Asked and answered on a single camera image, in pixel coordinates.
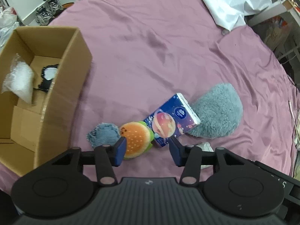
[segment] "pair of shoes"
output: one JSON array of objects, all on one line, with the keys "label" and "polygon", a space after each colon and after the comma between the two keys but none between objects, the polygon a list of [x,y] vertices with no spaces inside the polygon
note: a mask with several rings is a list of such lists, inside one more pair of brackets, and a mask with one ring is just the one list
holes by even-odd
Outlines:
[{"label": "pair of shoes", "polygon": [[48,25],[55,15],[61,13],[64,8],[59,0],[44,0],[48,3],[48,10],[46,6],[42,5],[35,10],[35,21],[40,25]]}]

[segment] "burger plush toy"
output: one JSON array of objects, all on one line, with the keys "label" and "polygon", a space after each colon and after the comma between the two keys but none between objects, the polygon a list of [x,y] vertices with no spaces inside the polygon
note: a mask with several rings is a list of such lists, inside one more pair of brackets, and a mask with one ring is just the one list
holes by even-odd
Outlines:
[{"label": "burger plush toy", "polygon": [[96,148],[104,144],[114,145],[121,136],[126,137],[127,141],[125,159],[138,157],[148,151],[154,139],[152,130],[143,121],[130,122],[119,128],[114,124],[101,123],[86,137],[92,147]]}]

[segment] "planet illustration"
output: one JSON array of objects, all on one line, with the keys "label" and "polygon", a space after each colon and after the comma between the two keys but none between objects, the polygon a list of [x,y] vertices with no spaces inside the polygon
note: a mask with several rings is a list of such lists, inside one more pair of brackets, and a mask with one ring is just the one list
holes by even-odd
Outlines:
[{"label": "planet illustration", "polygon": [[153,116],[152,129],[160,137],[169,138],[175,132],[176,123],[170,114],[157,110]]}]

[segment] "pink bedsheet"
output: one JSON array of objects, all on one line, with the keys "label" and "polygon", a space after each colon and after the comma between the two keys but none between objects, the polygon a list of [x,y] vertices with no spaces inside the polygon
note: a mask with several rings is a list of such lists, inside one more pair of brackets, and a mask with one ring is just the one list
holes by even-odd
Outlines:
[{"label": "pink bedsheet", "polygon": [[[52,25],[79,27],[93,55],[72,145],[91,150],[86,134],[100,122],[140,121],[176,92],[192,103],[217,83],[230,82],[243,103],[243,119],[229,137],[209,140],[212,148],[223,146],[291,172],[296,151],[288,101],[296,115],[296,88],[248,26],[223,36],[202,0],[78,0]],[[168,146],[152,148],[114,170],[118,179],[179,177],[182,172]],[[93,166],[84,173],[95,180]],[[210,173],[202,170],[202,179]]]}]

